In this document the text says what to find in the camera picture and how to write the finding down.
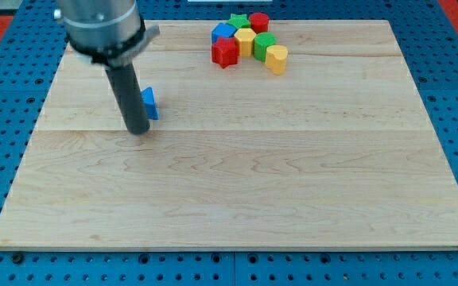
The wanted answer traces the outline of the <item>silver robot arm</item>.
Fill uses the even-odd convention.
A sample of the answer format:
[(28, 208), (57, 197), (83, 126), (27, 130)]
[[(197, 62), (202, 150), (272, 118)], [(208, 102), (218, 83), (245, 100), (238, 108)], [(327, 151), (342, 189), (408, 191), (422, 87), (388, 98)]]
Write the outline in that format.
[(70, 45), (92, 64), (120, 68), (160, 34), (146, 27), (136, 0), (57, 0), (54, 18), (62, 22)]

